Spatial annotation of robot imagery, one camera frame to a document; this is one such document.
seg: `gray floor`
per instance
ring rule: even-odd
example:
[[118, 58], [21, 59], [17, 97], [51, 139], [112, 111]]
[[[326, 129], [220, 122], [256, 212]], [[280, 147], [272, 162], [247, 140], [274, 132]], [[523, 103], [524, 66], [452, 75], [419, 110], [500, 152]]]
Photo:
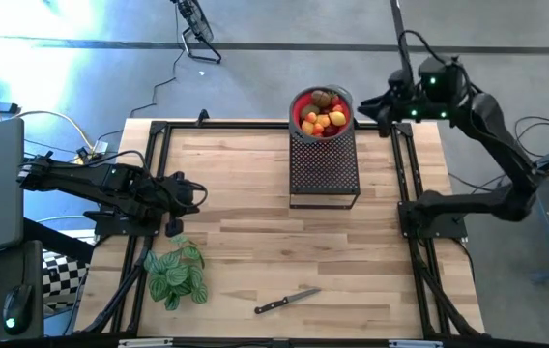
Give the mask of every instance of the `gray floor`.
[[[436, 45], [549, 46], [549, 0], [401, 0], [410, 29]], [[202, 0], [218, 43], [395, 44], [387, 0]], [[0, 1], [0, 35], [82, 40], [174, 42], [168, 1]], [[135, 117], [285, 118], [288, 102], [310, 85], [338, 83], [355, 103], [386, 89], [399, 67], [395, 53], [250, 51], [221, 52], [220, 66], [184, 57], [177, 81], [159, 89], [156, 107]], [[31, 48], [0, 42], [0, 102], [26, 110], [71, 115], [91, 139], [121, 129], [130, 110], [148, 103], [154, 84], [171, 76], [178, 50]], [[417, 65], [424, 55], [413, 55]], [[549, 117], [549, 55], [464, 55], [472, 80], [494, 94], [506, 125], [528, 115]], [[473, 183], [500, 174], [474, 141], [440, 125], [450, 172]], [[77, 133], [52, 116], [30, 116], [26, 137], [76, 149]], [[115, 146], [119, 136], [109, 137]], [[549, 129], [530, 131], [524, 143], [549, 151]], [[29, 152], [44, 147], [26, 146]], [[59, 159], [71, 155], [57, 153]], [[470, 191], [453, 182], [456, 192]], [[80, 215], [92, 203], [62, 193], [27, 192], [25, 215]], [[488, 333], [549, 342], [549, 282], [532, 285], [530, 273], [549, 268], [549, 247], [536, 211], [522, 223], [469, 216], [470, 250]], [[50, 222], [55, 228], [86, 228], [87, 220]]]

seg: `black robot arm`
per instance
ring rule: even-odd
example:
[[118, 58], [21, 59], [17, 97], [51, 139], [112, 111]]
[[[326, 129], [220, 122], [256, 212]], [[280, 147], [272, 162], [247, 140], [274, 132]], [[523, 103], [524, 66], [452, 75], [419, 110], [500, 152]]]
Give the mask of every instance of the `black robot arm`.
[[428, 190], [411, 206], [410, 221], [428, 226], [447, 213], [523, 219], [530, 212], [541, 175], [506, 130], [496, 99], [474, 86], [456, 59], [429, 57], [420, 65], [419, 76], [420, 82], [414, 85], [405, 82], [403, 71], [394, 72], [386, 94], [363, 101], [358, 111], [377, 122], [382, 137], [390, 135], [392, 123], [404, 119], [449, 120], [451, 127], [458, 127], [487, 150], [511, 184], [484, 194], [443, 196]]
[[138, 230], [146, 226], [150, 232], [158, 230], [164, 213], [179, 218], [199, 212], [193, 204], [193, 191], [198, 188], [185, 180], [182, 172], [153, 178], [134, 165], [77, 165], [50, 156], [36, 156], [21, 165], [17, 178], [21, 187], [32, 191], [57, 189], [108, 207], [84, 215], [102, 224], [111, 223], [124, 234], [142, 235]]

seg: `butcher block tabletop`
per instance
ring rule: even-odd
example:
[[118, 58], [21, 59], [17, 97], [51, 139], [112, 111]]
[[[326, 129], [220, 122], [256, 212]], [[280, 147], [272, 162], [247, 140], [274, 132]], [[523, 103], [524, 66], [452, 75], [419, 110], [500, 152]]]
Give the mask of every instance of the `butcher block tabletop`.
[[[152, 121], [127, 120], [120, 151], [145, 153]], [[436, 124], [413, 124], [413, 131], [423, 186], [450, 193]], [[400, 197], [392, 144], [375, 130], [357, 130], [356, 142], [361, 196], [354, 208], [291, 210], [287, 130], [174, 130], [165, 175], [183, 171], [210, 193], [201, 213], [182, 218], [185, 235], [205, 257], [209, 299], [194, 304], [182, 297], [177, 310], [166, 311], [146, 288], [139, 336], [420, 338], [410, 252], [395, 209]], [[402, 151], [407, 166], [405, 146]], [[141, 165], [133, 155], [118, 161]], [[94, 251], [76, 330], [90, 324], [116, 291], [126, 244], [126, 237], [111, 237]], [[482, 332], [465, 253], [451, 240], [435, 245], [445, 292]], [[172, 249], [164, 234], [155, 237], [158, 256]], [[314, 287], [322, 291], [264, 314], [253, 311]], [[134, 286], [123, 329], [133, 294]], [[431, 296], [428, 301], [437, 328], [435, 302]]]

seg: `red bowl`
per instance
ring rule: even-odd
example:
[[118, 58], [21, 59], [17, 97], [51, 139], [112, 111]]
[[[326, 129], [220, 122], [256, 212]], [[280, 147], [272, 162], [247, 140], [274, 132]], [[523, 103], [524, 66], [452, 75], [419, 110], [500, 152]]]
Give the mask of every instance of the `red bowl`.
[[[301, 111], [303, 111], [303, 108], [309, 104], [311, 104], [311, 93], [314, 91], [325, 91], [325, 92], [334, 92], [339, 96], [339, 99], [341, 100], [341, 106], [343, 107], [343, 115], [345, 116], [345, 125], [339, 126], [339, 131], [329, 137], [317, 137], [313, 135], [308, 135], [302, 131], [302, 125], [301, 125]], [[342, 133], [348, 130], [350, 127], [350, 123], [352, 120], [351, 112], [350, 112], [350, 104], [349, 101], [346, 100], [345, 96], [343, 96], [341, 93], [337, 92], [336, 90], [329, 88], [329, 87], [313, 87], [306, 89], [302, 92], [300, 92], [294, 101], [292, 101], [292, 107], [290, 108], [290, 122], [293, 122], [296, 128], [292, 130], [290, 128], [290, 131], [300, 131], [303, 134], [303, 137], [306, 140], [309, 141], [324, 141], [324, 140], [331, 140], [338, 136], [340, 136]]]

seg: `knife handle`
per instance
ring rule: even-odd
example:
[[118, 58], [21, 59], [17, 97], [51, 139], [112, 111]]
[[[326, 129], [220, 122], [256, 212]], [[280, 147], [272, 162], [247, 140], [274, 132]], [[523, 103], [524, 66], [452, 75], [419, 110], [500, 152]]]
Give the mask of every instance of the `knife handle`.
[[267, 312], [271, 309], [275, 309], [277, 307], [280, 307], [282, 305], [286, 305], [287, 304], [287, 298], [283, 298], [283, 300], [281, 301], [275, 301], [273, 303], [269, 303], [269, 304], [266, 304], [264, 306], [261, 306], [261, 307], [256, 307], [255, 308], [255, 314], [262, 314], [264, 312]]

